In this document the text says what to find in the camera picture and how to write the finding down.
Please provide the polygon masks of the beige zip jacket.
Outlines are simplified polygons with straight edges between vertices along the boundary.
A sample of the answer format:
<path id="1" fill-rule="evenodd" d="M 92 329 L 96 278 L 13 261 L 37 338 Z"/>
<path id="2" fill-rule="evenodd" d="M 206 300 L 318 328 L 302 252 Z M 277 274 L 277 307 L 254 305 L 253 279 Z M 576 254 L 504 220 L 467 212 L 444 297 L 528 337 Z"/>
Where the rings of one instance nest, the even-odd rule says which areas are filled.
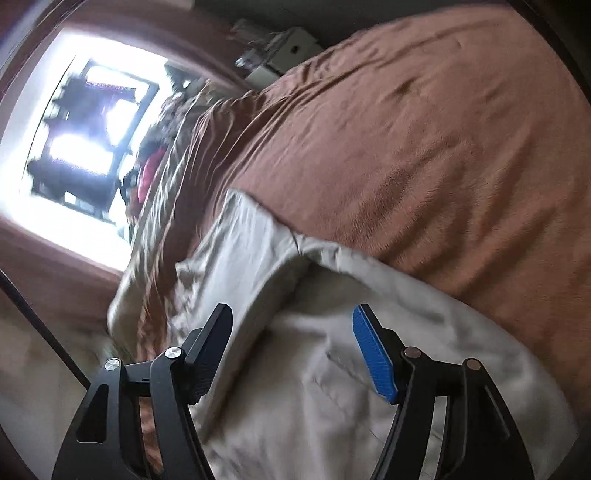
<path id="1" fill-rule="evenodd" d="M 431 358 L 479 359 L 545 479 L 577 438 L 571 408 L 538 359 L 466 304 L 374 258 L 280 224 L 228 192 L 213 227 L 176 267 L 169 341 L 231 307 L 232 332 L 211 389 L 191 410 L 218 479 L 367 479 L 396 409 L 370 378 L 353 334 L 368 304 Z"/>

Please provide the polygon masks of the clothes heap on sill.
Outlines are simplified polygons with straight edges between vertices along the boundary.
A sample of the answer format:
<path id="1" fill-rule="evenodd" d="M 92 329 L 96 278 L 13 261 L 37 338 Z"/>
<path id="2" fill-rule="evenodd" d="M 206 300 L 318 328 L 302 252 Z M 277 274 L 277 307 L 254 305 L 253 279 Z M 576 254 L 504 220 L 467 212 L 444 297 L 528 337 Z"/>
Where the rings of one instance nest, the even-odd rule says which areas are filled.
<path id="1" fill-rule="evenodd" d="M 139 144 L 136 158 L 145 161 L 156 150 L 167 149 L 172 145 L 189 109 L 204 95 L 205 105 L 211 101 L 213 83 L 211 79 L 192 75 L 167 62 L 164 65 L 172 93 L 161 104 L 160 113 L 147 129 Z"/>

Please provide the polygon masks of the olive beige duvet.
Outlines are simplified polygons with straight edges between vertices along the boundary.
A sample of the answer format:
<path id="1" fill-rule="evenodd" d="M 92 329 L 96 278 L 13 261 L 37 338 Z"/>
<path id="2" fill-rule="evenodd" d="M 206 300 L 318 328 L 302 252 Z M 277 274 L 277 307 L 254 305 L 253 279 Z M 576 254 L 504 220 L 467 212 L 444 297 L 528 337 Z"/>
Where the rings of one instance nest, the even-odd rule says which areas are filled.
<path id="1" fill-rule="evenodd" d="M 131 255 L 107 317 L 108 331 L 123 350 L 135 348 L 143 297 L 169 220 L 195 124 L 223 97 L 214 84 L 208 105 L 205 105 L 203 94 L 197 97 L 184 117 L 176 139 L 166 149 L 143 204 L 138 202 L 137 187 L 132 190 L 127 207 L 132 227 Z"/>

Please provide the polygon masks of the left pink curtain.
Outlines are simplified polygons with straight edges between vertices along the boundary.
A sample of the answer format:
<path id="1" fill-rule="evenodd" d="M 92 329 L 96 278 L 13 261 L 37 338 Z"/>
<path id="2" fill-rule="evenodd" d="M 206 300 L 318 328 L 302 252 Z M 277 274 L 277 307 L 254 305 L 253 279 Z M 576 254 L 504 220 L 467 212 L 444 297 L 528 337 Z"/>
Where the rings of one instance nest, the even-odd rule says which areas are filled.
<path id="1" fill-rule="evenodd" d="M 47 323 L 106 330 L 121 274 L 1 218 L 1 269 Z"/>

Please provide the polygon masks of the pink curtain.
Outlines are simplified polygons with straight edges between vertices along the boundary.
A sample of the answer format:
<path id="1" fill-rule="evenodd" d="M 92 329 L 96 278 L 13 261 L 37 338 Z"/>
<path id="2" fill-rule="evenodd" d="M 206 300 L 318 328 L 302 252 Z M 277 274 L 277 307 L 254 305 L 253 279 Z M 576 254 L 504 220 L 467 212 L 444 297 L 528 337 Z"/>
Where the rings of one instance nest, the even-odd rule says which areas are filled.
<path id="1" fill-rule="evenodd" d="M 229 38 L 231 24 L 202 9 L 161 1 L 86 1 L 67 24 L 163 56 L 236 95 L 249 90 L 235 66 L 242 47 Z"/>
<path id="2" fill-rule="evenodd" d="M 1 269 L 47 323 L 106 330 L 121 274 L 1 218 Z"/>

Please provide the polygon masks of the pink plush cushion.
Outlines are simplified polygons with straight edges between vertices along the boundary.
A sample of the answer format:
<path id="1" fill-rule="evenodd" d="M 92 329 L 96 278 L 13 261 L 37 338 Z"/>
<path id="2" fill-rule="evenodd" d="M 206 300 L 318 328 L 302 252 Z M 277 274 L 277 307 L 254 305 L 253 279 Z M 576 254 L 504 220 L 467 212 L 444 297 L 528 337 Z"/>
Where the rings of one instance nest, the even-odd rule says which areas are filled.
<path id="1" fill-rule="evenodd" d="M 140 204 L 143 204 L 147 197 L 156 171 L 165 153 L 165 148 L 158 148 L 147 157 L 141 167 L 137 183 L 137 199 Z"/>

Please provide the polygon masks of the black plush toy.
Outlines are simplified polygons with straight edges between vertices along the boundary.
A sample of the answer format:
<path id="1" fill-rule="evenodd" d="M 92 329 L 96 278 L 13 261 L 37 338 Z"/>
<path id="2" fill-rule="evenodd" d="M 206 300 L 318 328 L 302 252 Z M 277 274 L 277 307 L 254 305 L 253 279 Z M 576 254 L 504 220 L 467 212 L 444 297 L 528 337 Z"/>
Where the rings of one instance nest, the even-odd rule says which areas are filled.
<path id="1" fill-rule="evenodd" d="M 130 202 L 132 190 L 137 187 L 138 175 L 138 168 L 133 167 L 124 175 L 123 179 L 121 180 L 119 193 L 125 204 Z"/>

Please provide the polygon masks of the rust brown duvet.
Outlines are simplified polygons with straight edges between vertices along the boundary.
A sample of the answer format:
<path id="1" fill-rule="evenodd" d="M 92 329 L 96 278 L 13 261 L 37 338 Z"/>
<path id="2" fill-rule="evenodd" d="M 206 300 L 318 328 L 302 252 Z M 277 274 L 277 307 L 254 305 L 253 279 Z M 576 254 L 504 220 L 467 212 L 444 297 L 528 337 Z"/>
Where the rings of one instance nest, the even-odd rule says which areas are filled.
<path id="1" fill-rule="evenodd" d="M 138 333 L 163 341 L 175 266 L 231 188 L 522 341 L 590 411 L 590 107 L 514 10 L 360 32 L 195 126 Z"/>

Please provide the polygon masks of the white bedside nightstand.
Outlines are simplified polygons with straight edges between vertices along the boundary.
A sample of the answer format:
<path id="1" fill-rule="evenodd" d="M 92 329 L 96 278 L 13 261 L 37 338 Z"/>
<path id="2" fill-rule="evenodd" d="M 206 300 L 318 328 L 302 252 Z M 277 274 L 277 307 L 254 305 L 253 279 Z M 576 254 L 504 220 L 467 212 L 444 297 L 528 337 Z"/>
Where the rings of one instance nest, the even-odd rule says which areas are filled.
<path id="1" fill-rule="evenodd" d="M 247 72 L 253 90 L 263 90 L 287 71 L 324 51 L 318 39 L 301 27 L 273 31 L 246 19 L 232 26 L 231 36 L 245 47 L 235 66 Z"/>

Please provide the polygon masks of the right pink curtain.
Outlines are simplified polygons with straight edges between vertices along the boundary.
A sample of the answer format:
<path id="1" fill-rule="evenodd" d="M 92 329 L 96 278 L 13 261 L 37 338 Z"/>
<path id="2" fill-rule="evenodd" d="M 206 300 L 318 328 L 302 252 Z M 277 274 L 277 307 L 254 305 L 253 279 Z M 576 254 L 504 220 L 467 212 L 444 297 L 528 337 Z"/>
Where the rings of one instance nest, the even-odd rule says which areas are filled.
<path id="1" fill-rule="evenodd" d="M 202 9 L 161 1 L 86 1 L 67 24 L 163 56 L 236 95 L 249 90 L 235 66 L 242 47 L 229 38 L 231 24 Z"/>

